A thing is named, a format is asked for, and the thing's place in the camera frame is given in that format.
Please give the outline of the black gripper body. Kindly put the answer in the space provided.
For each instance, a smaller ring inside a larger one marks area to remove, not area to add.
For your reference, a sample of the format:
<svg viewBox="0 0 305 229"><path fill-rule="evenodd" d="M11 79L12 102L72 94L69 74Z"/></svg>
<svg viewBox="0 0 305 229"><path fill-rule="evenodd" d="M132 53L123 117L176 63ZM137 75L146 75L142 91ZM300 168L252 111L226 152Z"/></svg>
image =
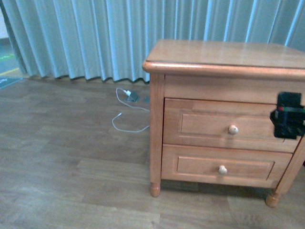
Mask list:
<svg viewBox="0 0 305 229"><path fill-rule="evenodd" d="M276 109L270 113L274 136L296 139L305 135L305 107L301 105L301 93L280 92Z"/></svg>

